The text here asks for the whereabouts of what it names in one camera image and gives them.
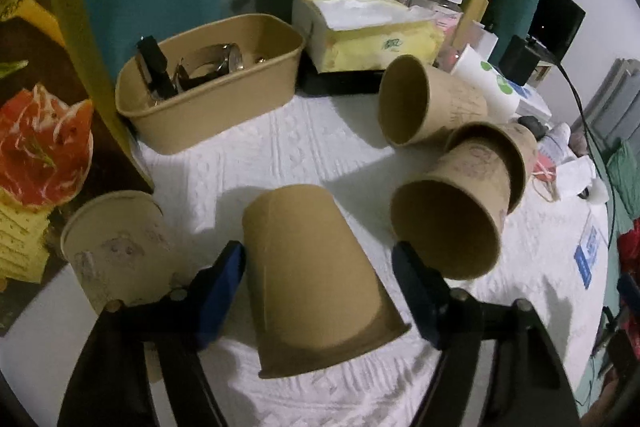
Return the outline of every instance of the paper cup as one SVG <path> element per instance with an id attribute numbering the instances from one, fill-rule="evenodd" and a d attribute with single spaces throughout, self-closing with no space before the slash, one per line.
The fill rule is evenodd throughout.
<path id="1" fill-rule="evenodd" d="M 425 265 L 447 279 L 474 279 L 494 267 L 510 198 L 507 167 L 481 138 L 462 142 L 433 170 L 391 199 L 391 222 Z"/>
<path id="2" fill-rule="evenodd" d="M 518 93 L 469 44 L 462 50 L 451 74 L 482 92 L 486 99 L 489 118 L 495 123 L 506 123 L 516 112 L 520 103 Z"/>
<path id="3" fill-rule="evenodd" d="M 60 239 L 62 253 L 100 314 L 107 302 L 156 302 L 187 282 L 190 265 L 171 249 L 158 204 L 145 192 L 110 192 L 83 205 Z"/>
<path id="4" fill-rule="evenodd" d="M 378 122 L 391 145 L 444 140 L 460 125 L 485 119 L 486 102 L 475 87 L 413 55 L 396 58 L 382 76 Z"/>
<path id="5" fill-rule="evenodd" d="M 472 122 L 459 127 L 449 137 L 449 151 L 469 138 L 485 138 L 500 155 L 511 179 L 509 213 L 513 212 L 524 195 L 529 177 L 538 158 L 538 144 L 531 131 L 519 123 L 492 124 Z"/>
<path id="6" fill-rule="evenodd" d="M 267 192 L 242 227 L 261 378 L 345 362 L 408 330 L 324 188 Z"/>

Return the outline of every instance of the red cloth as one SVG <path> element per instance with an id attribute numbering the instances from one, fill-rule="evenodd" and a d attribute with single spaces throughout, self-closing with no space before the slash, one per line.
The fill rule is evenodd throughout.
<path id="1" fill-rule="evenodd" d="M 630 273 L 640 284 L 640 218 L 634 220 L 633 230 L 623 233 L 618 238 L 618 253 L 620 255 L 620 271 Z M 629 322 L 623 325 L 638 359 L 640 359 L 639 318 L 631 317 Z"/>

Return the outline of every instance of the white tablecloth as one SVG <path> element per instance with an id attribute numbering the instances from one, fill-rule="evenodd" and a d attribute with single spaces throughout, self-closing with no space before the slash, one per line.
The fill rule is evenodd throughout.
<path id="1" fill-rule="evenodd" d="M 244 207 L 265 188 L 324 185 L 334 195 L 406 321 L 411 317 L 390 265 L 391 193 L 426 169 L 437 153 L 386 146 L 374 96 L 295 97 L 285 107 L 236 126 L 174 156 L 143 153 L 156 200 L 177 247 L 211 263 L 230 239 L 242 239 Z M 584 371 L 602 307 L 606 246 L 586 290 L 574 251 L 590 212 L 579 198 L 547 203 L 531 184 L 508 216 L 502 254 L 491 273 L 465 283 L 477 299 L 533 302 L 548 326 L 572 386 Z M 606 235 L 604 206 L 591 207 Z M 55 425 L 74 363 L 95 320 L 67 267 L 0 339 L 0 366 L 42 426 Z M 415 328 L 386 346 L 325 371 L 277 380 L 257 377 L 246 286 L 222 338 L 201 354 L 230 426 L 406 426 L 430 383 L 439 353 Z M 174 425 L 161 383 L 152 388 L 162 425 Z"/>

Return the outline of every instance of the table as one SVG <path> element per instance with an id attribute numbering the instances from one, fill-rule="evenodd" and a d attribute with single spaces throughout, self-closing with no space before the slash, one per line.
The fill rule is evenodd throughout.
<path id="1" fill-rule="evenodd" d="M 390 265 L 391 193 L 428 166 L 425 146 L 394 151 L 376 122 L 376 97 L 305 99 L 236 126 L 174 156 L 143 147 L 156 181 L 155 198 L 177 248 L 211 263 L 230 239 L 242 239 L 244 207 L 267 188 L 324 185 L 334 195 L 389 295 L 410 314 Z M 529 183 L 508 216 L 502 254 L 486 276 L 464 283 L 477 299 L 533 302 L 548 326 L 575 389 L 596 334 L 607 273 L 598 252 L 585 290 L 574 251 L 590 211 L 606 235 L 606 208 L 579 198 L 547 203 Z M 0 339 L 0 366 L 41 426 L 55 425 L 66 384 L 95 320 L 70 268 L 34 300 Z M 209 382 L 230 426 L 406 426 L 418 407 L 439 353 L 415 328 L 399 339 L 325 371 L 277 380 L 257 378 L 259 361 L 246 284 L 223 336 L 201 353 Z M 162 383 L 152 386 L 162 425 L 174 425 Z"/>

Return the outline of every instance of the red object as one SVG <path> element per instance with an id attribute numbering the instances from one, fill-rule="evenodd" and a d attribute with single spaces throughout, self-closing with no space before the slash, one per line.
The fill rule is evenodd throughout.
<path id="1" fill-rule="evenodd" d="M 0 108 L 0 187 L 24 206 L 71 200 L 91 166 L 94 105 L 69 107 L 44 86 L 18 92 Z"/>
<path id="2" fill-rule="evenodd" d="M 620 271 L 630 273 L 637 283 L 640 283 L 640 218 L 634 220 L 634 229 L 623 233 L 618 238 L 618 253 L 620 255 Z M 640 359 L 640 317 L 631 317 L 623 325 L 634 348 L 636 357 Z"/>

